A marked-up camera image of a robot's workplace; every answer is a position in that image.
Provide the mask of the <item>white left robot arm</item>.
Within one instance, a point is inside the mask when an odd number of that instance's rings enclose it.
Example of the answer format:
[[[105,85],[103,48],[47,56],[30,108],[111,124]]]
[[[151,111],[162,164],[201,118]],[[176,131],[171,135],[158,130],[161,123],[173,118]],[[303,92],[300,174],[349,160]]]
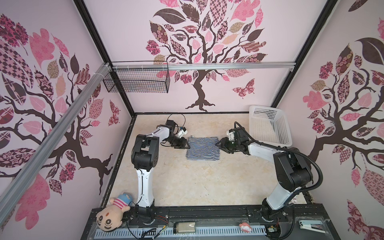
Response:
[[[185,135],[185,127],[177,127],[172,120],[149,134],[137,135],[131,152],[131,162],[138,176],[138,200],[134,204],[135,213],[139,217],[155,218],[155,198],[153,195],[153,173],[159,161],[159,148],[162,142],[170,143],[174,149],[189,149],[190,145]]]

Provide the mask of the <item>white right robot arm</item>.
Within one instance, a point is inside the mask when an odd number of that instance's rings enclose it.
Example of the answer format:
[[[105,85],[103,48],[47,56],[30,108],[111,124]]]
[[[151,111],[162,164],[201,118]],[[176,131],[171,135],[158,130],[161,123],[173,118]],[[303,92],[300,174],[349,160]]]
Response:
[[[275,166],[278,184],[273,192],[263,200],[262,218],[271,222],[283,208],[313,180],[313,174],[306,158],[295,148],[281,148],[255,140],[243,128],[227,131],[227,136],[216,143],[220,150],[234,154],[241,152],[271,160]]]

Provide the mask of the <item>navy striped tank top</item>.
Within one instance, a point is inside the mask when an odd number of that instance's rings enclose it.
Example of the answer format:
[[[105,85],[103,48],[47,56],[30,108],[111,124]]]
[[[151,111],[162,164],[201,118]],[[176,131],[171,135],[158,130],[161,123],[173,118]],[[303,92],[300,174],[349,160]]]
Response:
[[[218,161],[220,159],[220,149],[216,146],[219,141],[217,137],[197,138],[189,137],[190,148],[187,150],[186,157],[190,161]]]

